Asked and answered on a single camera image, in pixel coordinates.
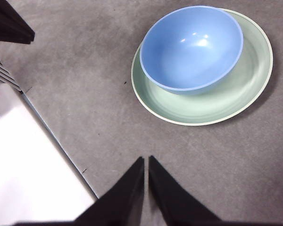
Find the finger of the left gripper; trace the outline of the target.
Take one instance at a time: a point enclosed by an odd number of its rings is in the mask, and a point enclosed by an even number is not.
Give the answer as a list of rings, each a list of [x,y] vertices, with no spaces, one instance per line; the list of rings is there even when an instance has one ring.
[[[31,44],[35,32],[6,1],[0,0],[0,41]]]

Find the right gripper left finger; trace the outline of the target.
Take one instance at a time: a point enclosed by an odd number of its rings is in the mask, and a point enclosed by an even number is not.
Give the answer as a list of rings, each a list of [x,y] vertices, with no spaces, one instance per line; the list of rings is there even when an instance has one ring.
[[[78,226],[139,226],[143,200],[144,159],[139,157],[74,223]]]

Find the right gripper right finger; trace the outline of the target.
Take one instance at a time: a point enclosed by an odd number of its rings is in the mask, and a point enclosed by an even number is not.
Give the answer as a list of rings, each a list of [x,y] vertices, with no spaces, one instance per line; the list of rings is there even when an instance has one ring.
[[[149,187],[168,226],[213,226],[222,220],[184,190],[152,155]]]

